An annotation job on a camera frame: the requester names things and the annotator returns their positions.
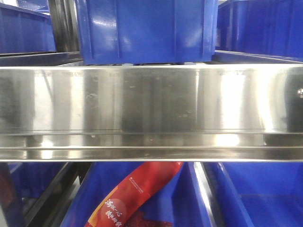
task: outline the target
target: blue storage crate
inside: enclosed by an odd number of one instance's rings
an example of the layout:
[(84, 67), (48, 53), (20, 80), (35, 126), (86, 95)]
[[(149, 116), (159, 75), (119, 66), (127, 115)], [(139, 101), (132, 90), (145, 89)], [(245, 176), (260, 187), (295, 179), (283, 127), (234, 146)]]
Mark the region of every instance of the blue storage crate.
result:
[(86, 64), (211, 61), (217, 0), (76, 0)]
[(303, 227), (303, 163), (212, 163), (228, 227)]
[(29, 184), (30, 197), (38, 198), (48, 187), (52, 179), (63, 166), (62, 162), (28, 162), (24, 163)]
[[(94, 163), (86, 175), (61, 227), (82, 227), (99, 203), (139, 162)], [(182, 170), (140, 208), (144, 218), (166, 221), (173, 227), (210, 227), (202, 202), (193, 163), (185, 163)]]
[(21, 162), (8, 163), (11, 179), (14, 183), (17, 196), (20, 199), (30, 196), (24, 165)]
[(218, 50), (303, 57), (302, 0), (228, 0), (218, 9)]
[(0, 53), (55, 50), (49, 15), (0, 3)]
[(63, 164), (62, 162), (8, 163), (19, 198), (38, 198)]

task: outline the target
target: screw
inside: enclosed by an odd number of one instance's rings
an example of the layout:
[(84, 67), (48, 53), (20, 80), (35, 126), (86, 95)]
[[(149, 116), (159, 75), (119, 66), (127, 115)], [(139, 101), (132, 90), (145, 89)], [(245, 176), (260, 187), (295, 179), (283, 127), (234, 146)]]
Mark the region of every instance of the screw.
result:
[(300, 88), (298, 91), (297, 91), (297, 95), (299, 98), (303, 98), (303, 88)]

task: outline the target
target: metal shelf beam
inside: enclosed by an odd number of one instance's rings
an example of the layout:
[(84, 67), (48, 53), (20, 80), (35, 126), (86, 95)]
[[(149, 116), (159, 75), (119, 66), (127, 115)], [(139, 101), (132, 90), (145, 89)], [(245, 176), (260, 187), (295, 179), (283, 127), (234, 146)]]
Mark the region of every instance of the metal shelf beam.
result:
[(303, 160), (302, 71), (2, 67), (0, 160)]

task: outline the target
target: red packaging bag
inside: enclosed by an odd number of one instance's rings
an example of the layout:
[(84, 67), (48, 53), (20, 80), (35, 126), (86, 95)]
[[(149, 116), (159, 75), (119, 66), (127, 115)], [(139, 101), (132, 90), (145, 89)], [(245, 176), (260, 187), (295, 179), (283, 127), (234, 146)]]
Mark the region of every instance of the red packaging bag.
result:
[(123, 227), (145, 201), (177, 174), (181, 166), (182, 162), (143, 163), (97, 206), (85, 227)]

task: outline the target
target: storage rack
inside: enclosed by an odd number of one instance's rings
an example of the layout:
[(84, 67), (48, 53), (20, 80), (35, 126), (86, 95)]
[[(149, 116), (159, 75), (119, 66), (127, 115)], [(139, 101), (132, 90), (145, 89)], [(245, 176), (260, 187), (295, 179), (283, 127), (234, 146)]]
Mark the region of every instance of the storage rack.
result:
[[(51, 12), (71, 5), (53, 4)], [(64, 26), (55, 35), (76, 34)], [(201, 162), (303, 160), (303, 65), (296, 59), (217, 51), (213, 62), (198, 64), (81, 66), (75, 42), (62, 42), (72, 39), (56, 37), (57, 49), (70, 52), (0, 58), (0, 85), (10, 84), (0, 107), (11, 111), (0, 122), (2, 162), (195, 161), (215, 227), (223, 222)], [(235, 83), (241, 88), (231, 89)], [(74, 165), (61, 169), (25, 221), (17, 211), (19, 226), (30, 225), (66, 175), (62, 198), (69, 197)], [(45, 225), (55, 223), (49, 218)]]

